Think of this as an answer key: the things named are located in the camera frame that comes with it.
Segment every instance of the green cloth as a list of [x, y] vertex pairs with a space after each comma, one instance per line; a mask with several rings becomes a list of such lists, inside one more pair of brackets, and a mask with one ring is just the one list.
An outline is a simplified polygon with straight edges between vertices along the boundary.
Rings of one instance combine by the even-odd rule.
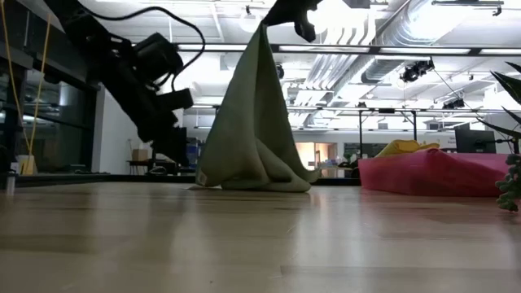
[[296, 150], [266, 29], [253, 35], [213, 122], [196, 173], [201, 186], [305, 192], [318, 179]]

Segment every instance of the yellow rope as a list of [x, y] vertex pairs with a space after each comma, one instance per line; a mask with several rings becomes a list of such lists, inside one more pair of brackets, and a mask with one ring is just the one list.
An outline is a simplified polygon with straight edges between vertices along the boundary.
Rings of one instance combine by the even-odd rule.
[[25, 132], [24, 126], [24, 113], [20, 110], [20, 101], [18, 99], [18, 93], [16, 92], [16, 84], [15, 84], [15, 74], [13, 73], [13, 65], [11, 63], [11, 49], [9, 47], [9, 37], [7, 34], [7, 21], [6, 21], [6, 8], [4, 7], [4, 0], [0, 0], [0, 7], [2, 7], [2, 22], [3, 22], [3, 33], [6, 38], [6, 52], [7, 52], [7, 63], [9, 65], [9, 75], [11, 79], [11, 86], [13, 88], [13, 94], [15, 96], [16, 102], [16, 110], [18, 110], [18, 118], [20, 118], [20, 125], [22, 126], [22, 130], [24, 132], [25, 143], [27, 143], [27, 149], [29, 149], [29, 140], [27, 138], [27, 133]]
[[36, 99], [36, 108], [34, 110], [34, 121], [33, 121], [33, 133], [31, 136], [31, 142], [29, 143], [27, 132], [24, 128], [24, 113], [20, 110], [20, 101], [18, 99], [18, 93], [16, 92], [15, 87], [15, 74], [13, 73], [13, 67], [11, 62], [11, 47], [9, 46], [9, 35], [7, 33], [7, 21], [6, 21], [6, 8], [4, 6], [4, 0], [0, 0], [0, 6], [2, 7], [2, 22], [3, 22], [3, 33], [5, 35], [6, 39], [6, 52], [7, 52], [7, 63], [9, 65], [9, 75], [11, 79], [11, 85], [13, 88], [13, 94], [15, 96], [15, 102], [16, 102], [16, 110], [18, 111], [18, 117], [20, 119], [20, 125], [22, 126], [22, 132], [24, 133], [24, 140], [27, 145], [28, 149], [28, 162], [25, 165], [25, 169], [27, 169], [28, 165], [31, 163], [31, 157], [33, 156], [33, 143], [34, 143], [34, 137], [36, 136], [36, 123], [37, 123], [37, 115], [38, 115], [38, 107], [40, 105], [40, 95], [42, 94], [42, 85], [43, 85], [43, 79], [45, 76], [44, 70], [46, 67], [46, 58], [47, 58], [47, 47], [49, 45], [49, 34], [50, 34], [50, 18], [51, 14], [49, 13], [47, 15], [47, 31], [46, 31], [46, 40], [43, 48], [43, 58], [42, 58], [42, 77], [40, 78], [40, 84], [38, 86], [38, 94]]
[[38, 116], [38, 107], [40, 106], [40, 95], [42, 94], [43, 78], [45, 76], [45, 69], [46, 69], [47, 46], [49, 45], [49, 34], [50, 34], [50, 13], [47, 15], [46, 40], [43, 45], [42, 69], [40, 70], [40, 72], [42, 72], [42, 77], [40, 77], [40, 84], [38, 85], [38, 94], [36, 97], [36, 108], [34, 109], [33, 133], [31, 135], [31, 143], [29, 144], [29, 154], [33, 153], [33, 143], [34, 143], [34, 137], [36, 135], [36, 119]]

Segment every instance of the black cable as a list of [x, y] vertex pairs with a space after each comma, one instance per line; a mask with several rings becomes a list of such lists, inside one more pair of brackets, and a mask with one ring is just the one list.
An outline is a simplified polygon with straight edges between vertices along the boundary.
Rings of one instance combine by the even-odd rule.
[[199, 37], [201, 38], [201, 42], [203, 43], [203, 45], [201, 46], [201, 50], [199, 52], [197, 52], [197, 54], [194, 56], [194, 58], [192, 58], [190, 61], [188, 61], [188, 63], [186, 63], [181, 68], [181, 71], [179, 71], [179, 73], [177, 75], [173, 76], [173, 79], [172, 79], [172, 90], [174, 90], [173, 83], [175, 82], [176, 77], [178, 77], [181, 72], [183, 72], [186, 68], [188, 68], [190, 65], [192, 65], [193, 62], [195, 62], [199, 57], [201, 57], [201, 55], [204, 53], [204, 49], [206, 48], [206, 40], [204, 39], [204, 35], [201, 32], [201, 30], [197, 26], [195, 26], [195, 24], [192, 24], [191, 22], [186, 21], [186, 20], [182, 19], [181, 17], [179, 17], [177, 15], [174, 15], [172, 12], [168, 11], [167, 9], [165, 9], [163, 7], [147, 7], [147, 8], [143, 8], [141, 10], [135, 11], [135, 12], [133, 12], [131, 14], [128, 14], [128, 15], [109, 17], [109, 16], [104, 16], [104, 15], [99, 15], [99, 14], [93, 12], [92, 10], [90, 10], [89, 8], [85, 7], [81, 3], [80, 3], [80, 5], [83, 7], [83, 9], [85, 9], [87, 12], [89, 12], [92, 16], [97, 17], [97, 18], [99, 18], [101, 20], [108, 20], [108, 21], [129, 20], [129, 19], [132, 19], [132, 18], [134, 18], [134, 17], [136, 17], [138, 15], [141, 15], [141, 14], [144, 14], [144, 13], [147, 13], [147, 12], [150, 12], [150, 11], [160, 11], [160, 12], [163, 12], [166, 15], [170, 16], [174, 20], [176, 20], [176, 21], [178, 21], [178, 22], [180, 22], [180, 23], [182, 23], [182, 24], [184, 24], [184, 25], [194, 29], [199, 34]]
[[[448, 88], [453, 92], [453, 94], [455, 94], [456, 97], [460, 98], [460, 99], [465, 103], [465, 106], [469, 107], [471, 110], [474, 110], [474, 109], [472, 109], [472, 107], [469, 106], [469, 104], [467, 104], [467, 103], [465, 102], [465, 100], [463, 100], [462, 97], [459, 96], [458, 93], [456, 93], [455, 90], [453, 90], [452, 87], [450, 87], [450, 85], [447, 83], [447, 81], [445, 81], [445, 79], [444, 79], [443, 77], [441, 77], [441, 75], [440, 75], [440, 74], [439, 74], [435, 69], [433, 69], [433, 70], [434, 70], [434, 72], [436, 72], [436, 74], [437, 74], [438, 77], [441, 79], [441, 81], [443, 81], [443, 82], [445, 83], [445, 85], [446, 85], [446, 86], [447, 86], [447, 87], [448, 87]], [[478, 112], [476, 112], [475, 114], [476, 114], [476, 115], [477, 115], [481, 120], [484, 120], [484, 118], [483, 118], [483, 117], [482, 117]], [[504, 135], [503, 133], [500, 133], [499, 131], [497, 131], [497, 133], [499, 133], [499, 135], [501, 135], [501, 137], [502, 137], [504, 140], [506, 140], [506, 141], [508, 141], [508, 140], [511, 139], [510, 136], [509, 136], [508, 139], [507, 139], [507, 138], [505, 137], [505, 135]], [[510, 148], [510, 153], [511, 153], [511, 154], [514, 154], [514, 150], [512, 150], [512, 146], [510, 145], [509, 142], [508, 142], [508, 147]]]

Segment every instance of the pink bag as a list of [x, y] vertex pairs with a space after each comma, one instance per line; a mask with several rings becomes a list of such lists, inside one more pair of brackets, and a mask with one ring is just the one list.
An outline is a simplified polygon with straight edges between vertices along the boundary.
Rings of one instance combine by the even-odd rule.
[[508, 173], [497, 154], [447, 154], [437, 149], [360, 160], [361, 184], [406, 195], [497, 197]]

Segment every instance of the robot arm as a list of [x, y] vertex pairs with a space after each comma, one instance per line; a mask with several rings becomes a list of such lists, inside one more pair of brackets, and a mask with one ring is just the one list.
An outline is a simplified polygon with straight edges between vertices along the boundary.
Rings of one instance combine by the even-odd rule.
[[72, 44], [95, 68], [144, 142], [172, 160], [187, 165], [186, 131], [174, 128], [173, 110], [193, 105], [188, 89], [158, 95], [155, 81], [183, 69], [177, 47], [158, 33], [135, 46], [109, 33], [77, 0], [45, 0]]

